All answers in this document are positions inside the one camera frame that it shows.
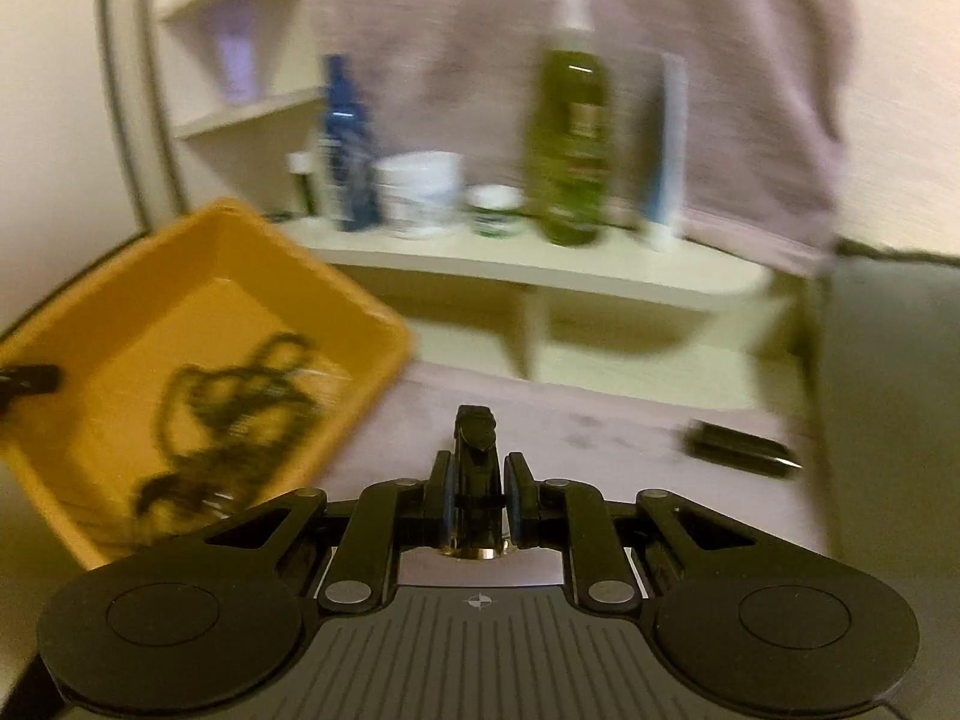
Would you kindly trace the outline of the black strap wristwatch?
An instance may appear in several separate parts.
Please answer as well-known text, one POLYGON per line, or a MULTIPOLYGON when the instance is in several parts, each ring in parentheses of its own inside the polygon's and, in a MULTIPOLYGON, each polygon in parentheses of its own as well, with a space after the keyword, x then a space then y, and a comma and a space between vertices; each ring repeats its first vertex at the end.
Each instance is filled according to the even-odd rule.
POLYGON ((488 406, 460 405, 454 450, 444 468, 443 550, 459 559, 496 559, 508 546, 504 516, 493 411, 488 406))

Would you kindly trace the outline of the yellow plastic tray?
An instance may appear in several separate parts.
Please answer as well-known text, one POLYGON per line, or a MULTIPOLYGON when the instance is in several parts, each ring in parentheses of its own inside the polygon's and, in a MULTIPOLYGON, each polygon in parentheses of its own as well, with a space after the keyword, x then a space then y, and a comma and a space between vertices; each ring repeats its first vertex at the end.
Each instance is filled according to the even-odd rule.
POLYGON ((169 468, 156 418, 172 376, 239 366, 277 333, 313 345, 296 380, 322 411, 260 491, 270 499, 320 475, 407 364, 412 333, 249 206, 221 200, 129 245, 3 337, 3 364, 62 371, 53 394, 3 415, 2 458, 83 567, 132 551, 137 488, 169 468))

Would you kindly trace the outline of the cream corner shelf unit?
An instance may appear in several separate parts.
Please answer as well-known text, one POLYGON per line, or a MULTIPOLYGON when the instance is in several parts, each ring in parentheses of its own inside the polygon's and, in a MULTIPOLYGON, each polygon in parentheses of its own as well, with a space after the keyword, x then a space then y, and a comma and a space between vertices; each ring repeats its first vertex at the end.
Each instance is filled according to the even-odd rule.
POLYGON ((257 5, 260 99, 224 100, 210 11, 155 0, 156 85, 182 199, 235 197, 407 319, 425 361, 686 406, 807 408, 794 355, 800 284, 688 241, 630 229, 563 249, 532 227, 490 239, 457 223, 421 239, 306 218, 286 154, 316 151, 320 62, 309 0, 257 5))

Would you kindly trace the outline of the small green white jar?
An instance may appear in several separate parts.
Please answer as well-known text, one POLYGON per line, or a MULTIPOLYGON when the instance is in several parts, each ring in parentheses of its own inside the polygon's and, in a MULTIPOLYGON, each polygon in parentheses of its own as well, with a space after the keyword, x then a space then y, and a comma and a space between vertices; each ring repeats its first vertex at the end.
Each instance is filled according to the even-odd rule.
POLYGON ((483 238, 509 238, 523 226, 523 192, 503 184, 476 185, 466 195, 472 231, 483 238))

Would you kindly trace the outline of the blue white tube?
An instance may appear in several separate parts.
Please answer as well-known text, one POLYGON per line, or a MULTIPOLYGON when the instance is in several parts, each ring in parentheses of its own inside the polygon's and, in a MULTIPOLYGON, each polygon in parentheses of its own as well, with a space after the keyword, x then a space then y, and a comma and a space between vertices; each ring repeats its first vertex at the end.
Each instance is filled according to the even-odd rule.
POLYGON ((659 98, 659 153, 644 204, 646 242, 664 252, 680 238, 686 200, 686 134, 688 133, 688 75, 686 63, 675 54, 662 54, 659 98))

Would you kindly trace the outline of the white cream jar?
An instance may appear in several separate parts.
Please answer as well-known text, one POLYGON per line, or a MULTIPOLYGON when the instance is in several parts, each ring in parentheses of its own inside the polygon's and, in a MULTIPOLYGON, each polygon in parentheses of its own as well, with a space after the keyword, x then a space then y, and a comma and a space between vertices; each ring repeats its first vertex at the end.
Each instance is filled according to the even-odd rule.
POLYGON ((448 231, 459 220, 464 190, 462 156, 452 151, 410 151, 374 163, 387 229, 420 239, 448 231))

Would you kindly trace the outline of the blue spray bottle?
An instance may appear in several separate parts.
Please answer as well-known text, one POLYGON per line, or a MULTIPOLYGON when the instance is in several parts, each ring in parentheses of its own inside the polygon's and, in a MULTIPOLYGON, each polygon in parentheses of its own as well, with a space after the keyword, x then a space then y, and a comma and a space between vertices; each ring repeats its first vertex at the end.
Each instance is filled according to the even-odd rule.
POLYGON ((345 232, 364 231, 381 224, 368 114, 350 75, 347 57, 325 55, 324 70, 327 86, 322 135, 338 224, 345 232))

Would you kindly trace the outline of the grey cushion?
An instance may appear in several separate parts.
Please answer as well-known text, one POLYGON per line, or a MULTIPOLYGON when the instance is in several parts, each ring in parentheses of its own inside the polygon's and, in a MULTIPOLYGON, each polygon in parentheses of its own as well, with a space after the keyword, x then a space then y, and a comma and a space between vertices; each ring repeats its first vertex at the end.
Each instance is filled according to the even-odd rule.
POLYGON ((825 281, 817 320, 836 547, 918 616, 918 658, 896 710, 957 717, 957 260, 853 250, 825 281))

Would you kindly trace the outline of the lilac tube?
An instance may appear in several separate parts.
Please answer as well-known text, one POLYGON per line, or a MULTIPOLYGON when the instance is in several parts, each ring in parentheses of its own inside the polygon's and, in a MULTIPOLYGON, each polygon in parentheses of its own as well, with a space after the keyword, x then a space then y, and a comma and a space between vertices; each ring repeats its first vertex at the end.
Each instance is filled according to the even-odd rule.
POLYGON ((256 103, 260 99, 257 5, 252 0, 224 0, 210 11, 210 29, 224 100, 231 106, 256 103))

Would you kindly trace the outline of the green olive spray bottle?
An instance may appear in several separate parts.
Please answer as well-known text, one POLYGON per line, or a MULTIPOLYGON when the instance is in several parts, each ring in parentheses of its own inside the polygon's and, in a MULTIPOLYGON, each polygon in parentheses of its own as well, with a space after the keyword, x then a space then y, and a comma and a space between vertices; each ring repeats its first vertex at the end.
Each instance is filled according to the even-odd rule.
POLYGON ((555 0, 540 41, 524 145, 524 192, 545 238, 599 239, 612 161, 610 73, 597 54, 590 0, 555 0))

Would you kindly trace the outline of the pink hanging towel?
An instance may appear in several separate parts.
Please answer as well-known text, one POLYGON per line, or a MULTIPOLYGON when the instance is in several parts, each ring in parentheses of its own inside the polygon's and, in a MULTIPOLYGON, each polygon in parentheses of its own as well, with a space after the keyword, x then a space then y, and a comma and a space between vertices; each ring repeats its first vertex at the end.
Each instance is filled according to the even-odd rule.
POLYGON ((550 231, 649 213, 812 275, 836 239, 851 0, 316 0, 382 153, 459 154, 550 231))

